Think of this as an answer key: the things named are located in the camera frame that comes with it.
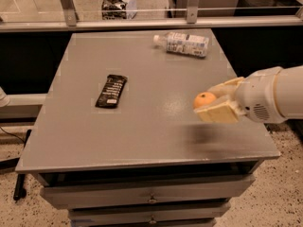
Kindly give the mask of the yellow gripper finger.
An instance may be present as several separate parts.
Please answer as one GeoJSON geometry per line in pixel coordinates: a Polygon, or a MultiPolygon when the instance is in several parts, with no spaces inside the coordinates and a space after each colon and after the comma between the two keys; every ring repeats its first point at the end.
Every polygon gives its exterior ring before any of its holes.
{"type": "Polygon", "coordinates": [[[241,116],[246,115],[238,102],[229,99],[219,104],[203,106],[194,112],[205,123],[237,123],[241,116]]]}
{"type": "Polygon", "coordinates": [[[230,79],[226,82],[210,87],[208,89],[208,92],[212,93],[216,97],[229,96],[231,98],[234,98],[236,90],[243,80],[244,77],[230,79]]]}

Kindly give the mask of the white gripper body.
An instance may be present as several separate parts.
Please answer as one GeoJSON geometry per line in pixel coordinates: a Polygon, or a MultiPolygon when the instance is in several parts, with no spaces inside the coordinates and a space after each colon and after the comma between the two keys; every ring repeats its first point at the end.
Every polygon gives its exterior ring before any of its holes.
{"type": "Polygon", "coordinates": [[[276,81],[281,71],[281,67],[258,70],[238,86],[235,99],[250,120],[259,123],[286,120],[276,105],[276,81]]]}

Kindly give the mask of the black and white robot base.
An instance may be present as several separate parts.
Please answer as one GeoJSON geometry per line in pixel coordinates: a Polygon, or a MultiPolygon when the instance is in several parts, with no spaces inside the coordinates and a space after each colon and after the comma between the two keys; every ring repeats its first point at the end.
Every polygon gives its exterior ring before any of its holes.
{"type": "Polygon", "coordinates": [[[103,0],[103,20],[131,20],[137,13],[136,0],[103,0]]]}

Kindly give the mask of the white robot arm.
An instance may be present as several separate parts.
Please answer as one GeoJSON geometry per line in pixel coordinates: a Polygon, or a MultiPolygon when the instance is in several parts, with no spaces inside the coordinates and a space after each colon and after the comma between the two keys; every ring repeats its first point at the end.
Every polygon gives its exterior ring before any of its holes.
{"type": "Polygon", "coordinates": [[[259,123],[303,118],[303,66],[258,70],[203,92],[210,99],[194,112],[206,123],[236,123],[242,116],[259,123]]]}

